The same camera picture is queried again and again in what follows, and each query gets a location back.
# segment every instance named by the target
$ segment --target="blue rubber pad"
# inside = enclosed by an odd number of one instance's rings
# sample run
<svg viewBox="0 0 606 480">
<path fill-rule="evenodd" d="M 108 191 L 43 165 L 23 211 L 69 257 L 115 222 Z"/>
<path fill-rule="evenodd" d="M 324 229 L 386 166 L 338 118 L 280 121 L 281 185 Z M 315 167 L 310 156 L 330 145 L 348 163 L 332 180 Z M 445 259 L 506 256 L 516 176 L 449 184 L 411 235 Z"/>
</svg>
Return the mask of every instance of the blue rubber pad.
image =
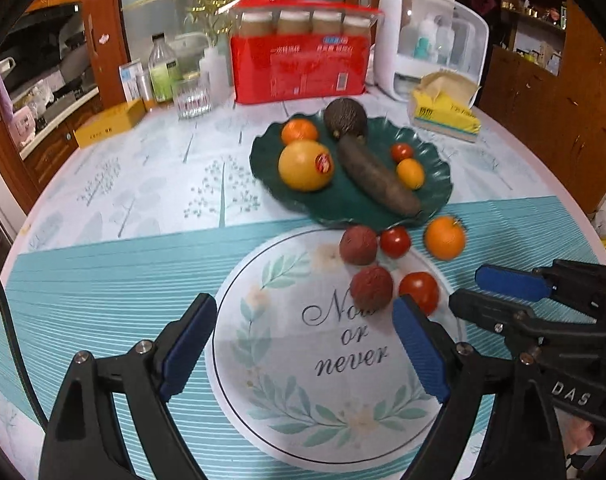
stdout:
<svg viewBox="0 0 606 480">
<path fill-rule="evenodd" d="M 392 322 L 426 393 L 443 403 L 449 399 L 445 363 L 410 308 L 398 298 L 394 301 Z"/>
<path fill-rule="evenodd" d="M 163 362 L 164 380 L 158 392 L 163 402 L 168 402 L 170 397 L 183 391 L 216 322 L 217 302 L 209 296 Z"/>
<path fill-rule="evenodd" d="M 481 266 L 474 279 L 482 290 L 525 301 L 539 301 L 552 294 L 552 287 L 542 276 L 520 270 Z"/>
</svg>

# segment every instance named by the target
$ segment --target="green plate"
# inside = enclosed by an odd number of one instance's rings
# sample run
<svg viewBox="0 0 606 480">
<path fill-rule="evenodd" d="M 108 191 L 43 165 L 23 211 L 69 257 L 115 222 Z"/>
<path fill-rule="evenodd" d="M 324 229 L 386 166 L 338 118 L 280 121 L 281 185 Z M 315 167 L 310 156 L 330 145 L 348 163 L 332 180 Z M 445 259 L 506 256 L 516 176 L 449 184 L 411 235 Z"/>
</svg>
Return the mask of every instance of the green plate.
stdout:
<svg viewBox="0 0 606 480">
<path fill-rule="evenodd" d="M 368 119 L 368 147 L 387 167 L 395 169 L 389 152 L 396 142 L 406 142 L 412 146 L 414 158 L 423 165 L 425 184 L 415 191 L 421 200 L 421 211 L 408 218 L 394 214 L 375 202 L 350 180 L 338 163 L 336 141 L 323 124 L 322 110 L 315 115 L 296 114 L 292 118 L 309 119 L 316 125 L 318 142 L 330 149 L 336 170 L 331 183 L 319 191 L 303 193 L 287 187 L 281 180 L 278 169 L 284 147 L 281 130 L 285 123 L 270 124 L 261 137 L 254 139 L 250 166 L 254 177 L 285 207 L 307 213 L 324 225 L 362 224 L 381 232 L 399 224 L 410 227 L 423 225 L 448 202 L 452 193 L 449 164 L 439 158 L 435 145 L 423 142 L 413 129 L 399 128 L 383 117 Z"/>
</svg>

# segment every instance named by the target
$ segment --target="green bottle label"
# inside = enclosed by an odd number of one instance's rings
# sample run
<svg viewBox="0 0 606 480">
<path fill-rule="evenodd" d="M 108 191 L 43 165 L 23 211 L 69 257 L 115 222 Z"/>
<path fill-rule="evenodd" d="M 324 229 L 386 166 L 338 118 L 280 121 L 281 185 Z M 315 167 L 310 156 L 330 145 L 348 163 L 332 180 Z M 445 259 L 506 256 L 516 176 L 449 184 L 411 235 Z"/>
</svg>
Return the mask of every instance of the green bottle label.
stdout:
<svg viewBox="0 0 606 480">
<path fill-rule="evenodd" d="M 181 80 L 181 70 L 176 59 L 155 66 L 149 71 L 149 76 L 157 101 L 159 103 L 170 101 L 173 83 Z"/>
</svg>

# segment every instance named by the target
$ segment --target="screw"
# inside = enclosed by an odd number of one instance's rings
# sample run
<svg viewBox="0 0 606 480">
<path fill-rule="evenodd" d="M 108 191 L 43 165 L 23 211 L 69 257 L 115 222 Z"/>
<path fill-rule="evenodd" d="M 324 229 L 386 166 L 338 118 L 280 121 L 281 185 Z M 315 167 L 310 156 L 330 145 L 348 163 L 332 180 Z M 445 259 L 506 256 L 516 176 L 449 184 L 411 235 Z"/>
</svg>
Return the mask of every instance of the screw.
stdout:
<svg viewBox="0 0 606 480">
<path fill-rule="evenodd" d="M 152 346 L 154 346 L 154 344 L 150 340 L 143 339 L 136 343 L 134 350 L 137 354 L 147 354 L 152 349 Z"/>
<path fill-rule="evenodd" d="M 460 355 L 470 355 L 474 352 L 474 348 L 470 343 L 457 343 L 457 353 Z"/>
<path fill-rule="evenodd" d="M 87 361 L 87 359 L 90 358 L 90 353 L 87 350 L 81 350 L 80 352 L 77 352 L 77 354 L 74 356 L 74 362 L 77 365 L 83 364 L 85 361 Z"/>
<path fill-rule="evenodd" d="M 522 352 L 521 355 L 519 355 L 519 360 L 524 364 L 524 365 L 532 365 L 534 364 L 534 357 L 532 357 L 530 354 L 528 354 L 527 352 Z"/>
</svg>

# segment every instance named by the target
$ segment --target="cherry tomato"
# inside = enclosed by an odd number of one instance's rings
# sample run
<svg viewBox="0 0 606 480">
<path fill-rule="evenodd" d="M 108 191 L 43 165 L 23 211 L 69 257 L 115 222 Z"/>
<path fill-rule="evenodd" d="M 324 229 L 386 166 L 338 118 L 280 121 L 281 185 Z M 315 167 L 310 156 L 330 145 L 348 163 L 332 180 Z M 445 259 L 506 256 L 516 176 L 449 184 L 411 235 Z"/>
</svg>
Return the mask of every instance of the cherry tomato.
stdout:
<svg viewBox="0 0 606 480">
<path fill-rule="evenodd" d="M 414 303 L 430 316 L 439 304 L 439 285 L 428 272 L 411 272 L 398 285 L 398 295 L 412 296 Z"/>
<path fill-rule="evenodd" d="M 412 238 L 404 227 L 392 227 L 381 234 L 381 250 L 391 258 L 400 258 L 411 245 Z"/>
<path fill-rule="evenodd" d="M 390 154 L 392 155 L 392 159 L 397 164 L 402 160 L 406 160 L 407 158 L 412 158 L 414 156 L 414 150 L 412 146 L 406 144 L 404 142 L 398 142 L 397 144 L 392 145 L 390 149 Z"/>
</svg>

